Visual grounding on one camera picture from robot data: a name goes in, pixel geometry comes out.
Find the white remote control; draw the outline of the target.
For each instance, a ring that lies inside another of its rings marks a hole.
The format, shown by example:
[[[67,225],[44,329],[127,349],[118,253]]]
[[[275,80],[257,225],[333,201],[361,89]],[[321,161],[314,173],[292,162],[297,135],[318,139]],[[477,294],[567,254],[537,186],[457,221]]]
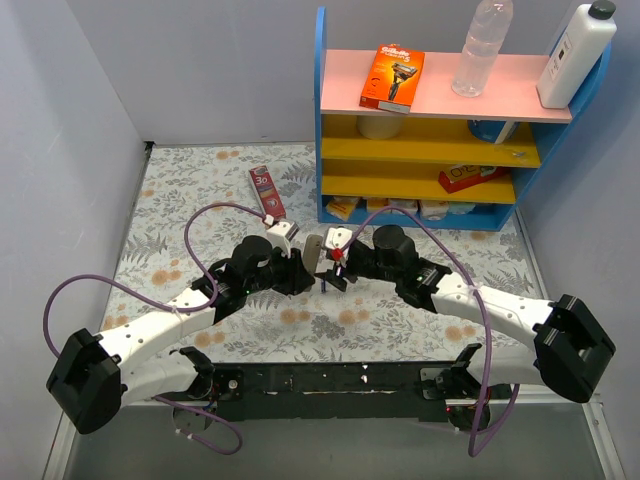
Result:
[[[318,234],[309,234],[306,237],[302,251],[302,263],[306,271],[314,276],[322,253],[323,237]]]

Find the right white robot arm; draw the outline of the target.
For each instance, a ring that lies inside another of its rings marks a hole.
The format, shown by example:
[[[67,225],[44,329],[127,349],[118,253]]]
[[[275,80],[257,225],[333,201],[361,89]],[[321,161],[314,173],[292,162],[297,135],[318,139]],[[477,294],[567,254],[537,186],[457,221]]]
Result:
[[[493,355],[490,374],[475,362],[452,373],[454,389],[475,397],[488,384],[544,385],[559,396],[588,402],[616,347],[585,303],[571,295],[530,299],[488,286],[471,286],[460,274],[420,257],[396,225],[377,228],[367,246],[347,228],[330,228],[322,247],[333,269],[322,279],[339,290],[359,278],[391,282],[408,305],[477,324],[517,341]]]

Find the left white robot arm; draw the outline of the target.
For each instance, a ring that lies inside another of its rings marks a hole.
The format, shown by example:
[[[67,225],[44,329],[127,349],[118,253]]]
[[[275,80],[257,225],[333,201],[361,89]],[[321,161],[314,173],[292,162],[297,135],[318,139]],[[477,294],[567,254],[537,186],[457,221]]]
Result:
[[[245,237],[230,257],[212,264],[168,303],[115,329],[73,333],[57,355],[47,390],[81,434],[101,429],[121,408],[157,395],[205,398],[215,371],[206,355],[187,347],[161,366],[151,358],[236,313],[254,293],[295,296],[310,289],[320,251],[314,235],[301,249],[274,233]]]

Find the red toothpaste box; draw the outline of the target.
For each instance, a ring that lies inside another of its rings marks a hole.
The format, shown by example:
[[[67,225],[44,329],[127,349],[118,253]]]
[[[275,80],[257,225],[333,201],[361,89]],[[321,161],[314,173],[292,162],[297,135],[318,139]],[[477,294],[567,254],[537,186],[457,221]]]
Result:
[[[284,219],[286,210],[268,168],[258,166],[250,169],[249,178],[262,212],[275,220]]]

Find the yellow orange box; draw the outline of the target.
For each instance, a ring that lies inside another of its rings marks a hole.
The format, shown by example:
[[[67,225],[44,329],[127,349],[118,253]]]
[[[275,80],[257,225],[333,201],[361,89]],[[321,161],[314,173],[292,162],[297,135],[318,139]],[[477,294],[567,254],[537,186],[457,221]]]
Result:
[[[326,205],[329,215],[347,222],[360,202],[359,197],[332,197]]]

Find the red box on shelf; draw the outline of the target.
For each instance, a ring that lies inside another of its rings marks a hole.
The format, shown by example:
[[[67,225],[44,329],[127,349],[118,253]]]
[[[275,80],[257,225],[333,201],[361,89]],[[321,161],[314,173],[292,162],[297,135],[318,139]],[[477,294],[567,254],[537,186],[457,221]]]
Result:
[[[480,165],[453,165],[438,176],[440,186],[449,194],[500,178],[510,172],[507,167]]]

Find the blue yellow pink shelf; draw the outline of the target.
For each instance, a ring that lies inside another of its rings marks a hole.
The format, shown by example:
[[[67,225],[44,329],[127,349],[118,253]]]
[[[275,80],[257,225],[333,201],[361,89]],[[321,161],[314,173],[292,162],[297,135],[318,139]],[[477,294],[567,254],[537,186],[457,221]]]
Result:
[[[605,78],[610,52],[596,61],[569,105],[549,110],[539,102],[535,85],[547,64],[544,55],[502,55],[484,93],[456,95],[450,87],[457,66],[454,53],[429,52],[413,108],[400,133],[370,140],[357,130],[356,117],[387,116],[359,106],[359,96],[374,60],[371,50],[331,49],[324,9],[316,15],[314,42],[314,114],[317,217],[332,223],[326,211],[334,196],[359,197],[349,222],[368,217],[367,198],[475,203],[464,215],[433,221],[435,229],[501,229],[526,198],[542,171],[551,165]],[[474,137],[468,120],[516,121],[520,125],[502,144]],[[449,194],[439,173],[453,165],[507,167],[500,178]]]

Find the white cup on shelf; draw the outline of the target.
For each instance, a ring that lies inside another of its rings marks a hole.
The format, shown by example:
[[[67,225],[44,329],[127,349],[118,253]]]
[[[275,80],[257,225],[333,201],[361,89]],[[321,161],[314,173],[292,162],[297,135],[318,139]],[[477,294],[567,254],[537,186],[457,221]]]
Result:
[[[359,133],[370,140],[387,140],[396,137],[403,126],[404,118],[399,116],[364,116],[356,117]]]

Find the blue white container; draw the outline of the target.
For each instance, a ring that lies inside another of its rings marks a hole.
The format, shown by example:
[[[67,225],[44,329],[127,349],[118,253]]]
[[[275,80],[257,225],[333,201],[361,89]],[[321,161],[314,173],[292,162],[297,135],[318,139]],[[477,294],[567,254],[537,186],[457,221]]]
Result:
[[[516,121],[496,120],[468,120],[470,133],[477,139],[491,143],[502,144],[512,137],[520,123]]]

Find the orange razor box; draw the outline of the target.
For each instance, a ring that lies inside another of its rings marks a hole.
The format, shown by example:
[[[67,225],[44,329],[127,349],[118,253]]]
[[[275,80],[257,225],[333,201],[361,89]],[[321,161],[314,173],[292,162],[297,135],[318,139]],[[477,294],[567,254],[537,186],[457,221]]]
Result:
[[[425,53],[397,44],[380,45],[360,94],[359,106],[408,114],[424,68]]]

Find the clear plastic water bottle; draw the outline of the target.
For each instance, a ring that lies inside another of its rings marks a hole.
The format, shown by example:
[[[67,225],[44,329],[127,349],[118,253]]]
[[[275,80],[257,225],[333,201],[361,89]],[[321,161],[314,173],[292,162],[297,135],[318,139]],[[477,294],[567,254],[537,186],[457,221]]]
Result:
[[[513,19],[511,0],[484,0],[477,6],[467,32],[452,90],[467,98],[482,94]]]

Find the white bottle black cap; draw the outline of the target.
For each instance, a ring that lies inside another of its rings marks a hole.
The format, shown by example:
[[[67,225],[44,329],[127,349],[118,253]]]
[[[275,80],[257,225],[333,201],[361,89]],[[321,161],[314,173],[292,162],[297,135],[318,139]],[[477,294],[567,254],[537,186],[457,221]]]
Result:
[[[607,0],[576,8],[536,84],[544,108],[568,106],[617,31],[615,11]]]

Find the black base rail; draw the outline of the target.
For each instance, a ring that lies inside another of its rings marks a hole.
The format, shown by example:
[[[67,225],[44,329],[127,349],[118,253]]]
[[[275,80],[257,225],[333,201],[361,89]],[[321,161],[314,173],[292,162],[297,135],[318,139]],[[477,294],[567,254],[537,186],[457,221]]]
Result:
[[[205,398],[230,421],[453,420],[464,430],[480,393],[466,366],[461,360],[222,364]]]

